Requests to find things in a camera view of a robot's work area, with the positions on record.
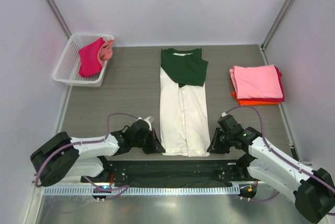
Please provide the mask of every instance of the gray table surface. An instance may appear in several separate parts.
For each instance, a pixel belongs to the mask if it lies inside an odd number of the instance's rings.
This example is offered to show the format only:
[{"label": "gray table surface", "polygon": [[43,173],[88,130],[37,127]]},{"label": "gray table surface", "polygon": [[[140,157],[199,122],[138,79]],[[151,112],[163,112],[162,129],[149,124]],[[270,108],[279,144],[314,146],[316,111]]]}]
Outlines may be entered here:
[{"label": "gray table surface", "polygon": [[[203,49],[203,59],[209,62],[206,77],[206,100],[210,137],[214,135],[217,120],[221,113],[237,102],[231,96],[229,69],[234,65],[264,65],[262,55],[256,45],[245,46],[183,46],[180,50]],[[70,136],[86,138],[106,134],[106,117],[110,113],[123,112],[140,117],[153,116],[153,127],[159,136],[160,103],[160,52],[169,47],[124,47],[114,48],[114,54],[107,66],[103,84],[100,88],[72,88],[62,130]],[[288,138],[276,105],[258,106],[266,137],[285,153],[291,155]],[[258,117],[249,108],[240,108],[232,112],[243,127],[260,129]],[[133,119],[115,116],[111,120],[111,130],[120,130],[132,124]],[[238,159],[242,151],[231,149],[229,154],[192,159]],[[113,160],[184,160],[182,156],[146,155],[139,148],[129,153],[109,157]]]}]

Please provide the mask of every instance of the metal corner frame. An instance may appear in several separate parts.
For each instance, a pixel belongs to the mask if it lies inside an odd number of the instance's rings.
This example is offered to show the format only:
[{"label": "metal corner frame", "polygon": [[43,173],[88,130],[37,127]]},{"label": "metal corner frame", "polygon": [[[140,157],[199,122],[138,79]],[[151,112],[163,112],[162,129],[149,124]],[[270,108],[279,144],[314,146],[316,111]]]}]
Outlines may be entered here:
[{"label": "metal corner frame", "polygon": [[267,33],[265,40],[263,44],[261,45],[262,49],[266,49],[266,47],[269,45],[270,40],[272,39],[273,35],[276,33],[280,23],[282,22],[283,18],[287,14],[289,8],[292,6],[294,0],[285,0],[281,10],[279,11],[273,25],[271,26],[271,29]]},{"label": "metal corner frame", "polygon": [[52,13],[54,14],[56,20],[58,21],[60,27],[62,28],[63,32],[65,33],[65,35],[67,36],[67,38],[69,39],[71,36],[71,31],[68,27],[68,25],[66,24],[62,14],[60,13],[56,3],[54,2],[54,0],[46,0],[48,6],[50,7]]},{"label": "metal corner frame", "polygon": [[[269,59],[267,57],[266,50],[262,47],[262,45],[259,45],[259,49],[261,51],[261,54],[262,54],[265,65],[271,64],[271,62],[269,61]],[[295,137],[294,137],[294,133],[292,131],[293,127],[288,120],[288,116],[287,116],[287,112],[286,112],[287,110],[283,106],[283,103],[279,104],[279,111],[281,112],[281,115],[282,115],[284,127],[285,127],[287,138],[288,138],[288,141],[289,141],[289,143],[288,143],[289,148],[290,148],[291,152],[292,151],[295,152],[294,154],[296,154],[296,159],[298,161],[301,161],[300,156],[299,156],[299,152],[298,152],[298,149],[297,149],[297,145],[295,144]]]}]

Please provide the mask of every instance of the white plastic basket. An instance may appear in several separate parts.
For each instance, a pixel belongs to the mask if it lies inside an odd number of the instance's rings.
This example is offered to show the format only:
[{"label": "white plastic basket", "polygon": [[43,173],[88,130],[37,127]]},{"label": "white plastic basket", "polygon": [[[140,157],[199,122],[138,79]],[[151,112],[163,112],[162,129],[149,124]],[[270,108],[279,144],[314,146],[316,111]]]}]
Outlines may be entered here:
[{"label": "white plastic basket", "polygon": [[100,73],[90,76],[82,77],[79,75],[79,68],[81,65],[79,50],[91,44],[102,37],[105,41],[114,40],[114,37],[109,34],[97,33],[75,33],[70,38],[63,50],[63,53],[58,61],[55,71],[53,72],[53,79],[58,82],[63,82],[74,86],[88,86],[100,87],[105,75],[108,61]]}]

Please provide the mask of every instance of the pink cloth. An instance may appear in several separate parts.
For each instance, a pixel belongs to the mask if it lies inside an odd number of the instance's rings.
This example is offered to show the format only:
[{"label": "pink cloth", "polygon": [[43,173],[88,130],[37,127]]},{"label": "pink cloth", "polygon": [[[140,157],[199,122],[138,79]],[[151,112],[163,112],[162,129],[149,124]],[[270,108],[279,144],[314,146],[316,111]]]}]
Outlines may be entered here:
[{"label": "pink cloth", "polygon": [[81,66],[79,75],[82,77],[89,77],[100,73],[103,66],[98,60],[98,52],[105,41],[99,38],[95,42],[83,47],[79,50]]},{"label": "pink cloth", "polygon": [[239,99],[239,101],[285,102],[285,93],[284,93],[284,88],[283,88],[283,83],[282,83],[282,74],[276,66],[275,68],[276,68],[277,75],[278,75],[279,85],[281,86],[281,90],[283,93],[282,98],[245,98],[245,99]]},{"label": "pink cloth", "polygon": [[111,58],[113,55],[113,50],[111,49],[111,46],[113,45],[114,40],[108,40],[106,41],[100,48],[98,53],[98,61],[99,63],[104,66],[105,62]]},{"label": "pink cloth", "polygon": [[229,70],[237,99],[283,98],[275,66],[234,66]]}]

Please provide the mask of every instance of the work surface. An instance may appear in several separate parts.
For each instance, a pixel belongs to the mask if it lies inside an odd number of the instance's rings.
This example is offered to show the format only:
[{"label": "work surface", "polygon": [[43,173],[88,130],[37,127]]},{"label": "work surface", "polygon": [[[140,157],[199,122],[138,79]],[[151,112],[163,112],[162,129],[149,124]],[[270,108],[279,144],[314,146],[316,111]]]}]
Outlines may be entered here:
[{"label": "work surface", "polygon": [[[265,184],[257,198],[273,196]],[[61,214],[58,211],[72,211]],[[95,203],[91,196],[43,196],[36,224],[310,224],[285,196],[267,203],[236,195],[125,196]]]},{"label": "work surface", "polygon": [[[174,47],[179,50],[200,46]],[[153,127],[159,136],[160,103],[160,53],[169,47],[126,47],[113,48],[103,84],[100,88],[72,88],[62,130],[70,136],[87,138],[106,134],[106,118],[115,112],[129,113],[145,118],[153,116]],[[203,46],[203,59],[207,60],[206,100],[210,138],[214,135],[217,120],[222,112],[237,102],[231,96],[229,69],[234,65],[264,65],[258,46]],[[266,137],[285,153],[291,155],[288,138],[278,106],[257,106],[260,111]],[[249,108],[239,108],[231,113],[244,128],[260,129],[257,114]],[[133,123],[127,116],[114,116],[111,131],[120,130]],[[139,148],[113,157],[113,160],[161,160],[161,159],[238,159],[242,151],[231,148],[229,154],[211,154],[205,158],[146,155]]]}]

